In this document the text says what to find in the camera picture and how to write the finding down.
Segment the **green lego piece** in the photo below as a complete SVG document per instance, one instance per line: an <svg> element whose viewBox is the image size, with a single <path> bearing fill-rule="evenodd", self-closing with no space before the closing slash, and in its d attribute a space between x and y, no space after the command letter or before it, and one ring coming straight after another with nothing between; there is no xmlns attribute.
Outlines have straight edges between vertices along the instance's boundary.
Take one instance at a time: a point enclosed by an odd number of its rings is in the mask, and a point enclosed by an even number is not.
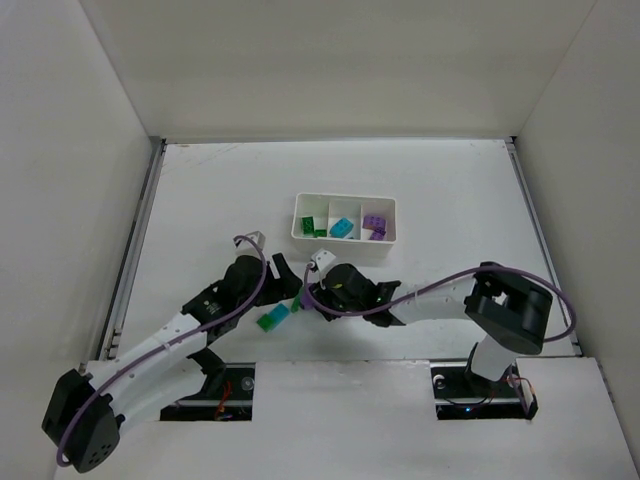
<svg viewBox="0 0 640 480"><path fill-rule="evenodd" d="M292 313L297 313L301 308L302 308L302 296L303 294L301 292L299 292L296 297L294 298L291 306L290 306L290 311Z"/></svg>

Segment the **teal rounded printed lego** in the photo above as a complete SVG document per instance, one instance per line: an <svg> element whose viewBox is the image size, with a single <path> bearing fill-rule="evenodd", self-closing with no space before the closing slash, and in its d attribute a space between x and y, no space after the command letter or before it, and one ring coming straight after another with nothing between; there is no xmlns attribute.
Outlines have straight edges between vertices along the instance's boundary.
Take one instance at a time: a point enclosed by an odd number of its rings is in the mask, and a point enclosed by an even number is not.
<svg viewBox="0 0 640 480"><path fill-rule="evenodd" d="M350 235L354 224L346 217L340 218L329 229L329 235L333 238L346 238Z"/></svg>

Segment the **purple square lego brick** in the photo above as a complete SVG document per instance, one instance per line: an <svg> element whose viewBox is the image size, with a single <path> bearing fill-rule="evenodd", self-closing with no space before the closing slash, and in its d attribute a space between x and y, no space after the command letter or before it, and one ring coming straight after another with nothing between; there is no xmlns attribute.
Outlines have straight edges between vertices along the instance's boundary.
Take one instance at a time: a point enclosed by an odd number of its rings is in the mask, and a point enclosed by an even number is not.
<svg viewBox="0 0 640 480"><path fill-rule="evenodd" d="M386 235L387 221L379 215L365 215L363 217L362 228L370 231L373 235L384 237Z"/></svg>

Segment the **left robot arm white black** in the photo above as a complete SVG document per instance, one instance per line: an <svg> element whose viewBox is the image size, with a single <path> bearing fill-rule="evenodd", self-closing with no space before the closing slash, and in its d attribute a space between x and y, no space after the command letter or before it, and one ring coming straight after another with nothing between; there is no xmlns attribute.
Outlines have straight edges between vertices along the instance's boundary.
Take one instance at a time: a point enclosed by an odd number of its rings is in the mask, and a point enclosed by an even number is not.
<svg viewBox="0 0 640 480"><path fill-rule="evenodd" d="M240 255L222 279L120 357L56 382L42 421L56 461L80 474L97 468L136 423L219 379L225 363L211 344L255 307L294 298L302 287L282 254Z"/></svg>

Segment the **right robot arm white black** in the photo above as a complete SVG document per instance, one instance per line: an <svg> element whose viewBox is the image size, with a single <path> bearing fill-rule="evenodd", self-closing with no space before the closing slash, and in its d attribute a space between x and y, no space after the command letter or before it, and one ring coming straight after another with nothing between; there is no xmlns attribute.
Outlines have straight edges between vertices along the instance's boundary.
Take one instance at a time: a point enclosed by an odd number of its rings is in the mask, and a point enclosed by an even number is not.
<svg viewBox="0 0 640 480"><path fill-rule="evenodd" d="M552 294L524 272L495 262L411 289L401 281L375 283L348 263L307 264L303 303L325 320L360 317L379 327L435 320L469 320L484 332L467 360L471 376L496 382L522 356L543 351Z"/></svg>

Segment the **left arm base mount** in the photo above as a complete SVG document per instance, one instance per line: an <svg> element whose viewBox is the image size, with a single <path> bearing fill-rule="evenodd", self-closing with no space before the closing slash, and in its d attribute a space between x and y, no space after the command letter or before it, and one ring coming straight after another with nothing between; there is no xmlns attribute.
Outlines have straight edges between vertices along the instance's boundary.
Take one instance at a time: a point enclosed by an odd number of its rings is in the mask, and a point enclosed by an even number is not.
<svg viewBox="0 0 640 480"><path fill-rule="evenodd" d="M200 390L160 412L164 422L248 422L252 420L255 363L227 363L208 350L191 356L205 380Z"/></svg>

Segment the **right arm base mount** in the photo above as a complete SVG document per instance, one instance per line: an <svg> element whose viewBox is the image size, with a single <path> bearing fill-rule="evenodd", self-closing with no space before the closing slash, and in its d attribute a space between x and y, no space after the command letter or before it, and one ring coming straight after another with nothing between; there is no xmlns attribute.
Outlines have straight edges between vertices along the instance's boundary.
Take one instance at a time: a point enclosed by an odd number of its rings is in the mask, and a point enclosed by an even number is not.
<svg viewBox="0 0 640 480"><path fill-rule="evenodd" d="M472 374L462 363L436 363L430 374L438 420L531 421L538 413L535 389L515 364L498 381Z"/></svg>

